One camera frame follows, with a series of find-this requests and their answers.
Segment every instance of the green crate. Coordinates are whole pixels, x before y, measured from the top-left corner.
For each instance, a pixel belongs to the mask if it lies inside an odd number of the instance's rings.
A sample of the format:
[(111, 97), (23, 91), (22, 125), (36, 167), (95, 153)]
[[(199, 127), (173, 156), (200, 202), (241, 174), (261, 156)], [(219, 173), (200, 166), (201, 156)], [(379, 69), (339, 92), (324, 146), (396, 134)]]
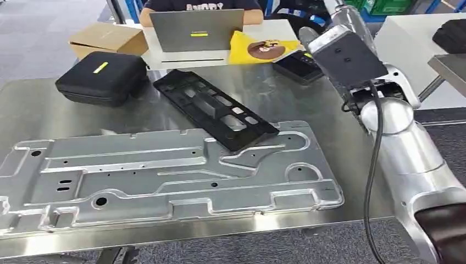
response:
[(349, 6), (356, 7), (358, 10), (361, 10), (361, 8), (364, 6), (364, 1), (365, 0), (347, 0), (345, 3)]
[(366, 0), (364, 8), (371, 15), (401, 15), (413, 0)]

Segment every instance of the round sticker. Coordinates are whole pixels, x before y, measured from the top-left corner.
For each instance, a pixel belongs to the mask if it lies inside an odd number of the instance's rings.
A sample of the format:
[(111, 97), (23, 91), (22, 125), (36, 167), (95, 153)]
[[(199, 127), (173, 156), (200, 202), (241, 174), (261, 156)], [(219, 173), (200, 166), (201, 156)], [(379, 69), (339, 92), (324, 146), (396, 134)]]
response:
[(285, 53), (285, 47), (278, 40), (266, 40), (249, 44), (248, 53), (258, 59), (275, 59)]

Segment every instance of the laptop lid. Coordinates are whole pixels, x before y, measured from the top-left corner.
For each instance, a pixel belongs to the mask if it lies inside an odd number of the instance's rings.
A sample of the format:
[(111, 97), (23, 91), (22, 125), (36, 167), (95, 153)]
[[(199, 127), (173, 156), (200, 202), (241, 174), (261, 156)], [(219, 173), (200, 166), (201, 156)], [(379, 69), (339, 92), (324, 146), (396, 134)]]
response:
[(155, 12), (149, 14), (164, 52), (229, 50), (243, 29), (243, 9)]

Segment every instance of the metal plate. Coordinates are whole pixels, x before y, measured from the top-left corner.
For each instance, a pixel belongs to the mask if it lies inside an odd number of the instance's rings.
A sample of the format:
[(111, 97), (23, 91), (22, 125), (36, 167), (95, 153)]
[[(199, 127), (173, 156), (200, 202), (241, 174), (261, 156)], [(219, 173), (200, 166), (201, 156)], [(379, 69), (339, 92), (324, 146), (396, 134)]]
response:
[(274, 126), (233, 156), (202, 129), (20, 142), (0, 168), (0, 235), (342, 205), (309, 125)]

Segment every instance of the gray carpet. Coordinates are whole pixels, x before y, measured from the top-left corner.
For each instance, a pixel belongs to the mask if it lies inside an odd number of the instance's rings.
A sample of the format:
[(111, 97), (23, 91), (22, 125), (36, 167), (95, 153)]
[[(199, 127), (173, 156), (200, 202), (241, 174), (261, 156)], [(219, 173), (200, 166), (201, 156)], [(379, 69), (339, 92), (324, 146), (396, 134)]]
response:
[[(99, 19), (108, 20), (105, 0), (11, 0), (0, 5), (0, 87), (13, 79), (57, 77), (76, 58), (67, 39)], [(466, 175), (464, 126), (429, 128), (451, 168)], [(396, 221), (373, 223), (377, 245), (388, 263), (423, 263), (400, 237)], [(138, 263), (157, 264), (352, 264), (376, 263), (361, 223), (318, 229), (232, 235), (138, 247)], [(100, 251), (72, 252), (75, 258), (40, 256), (0, 263), (95, 263)]]

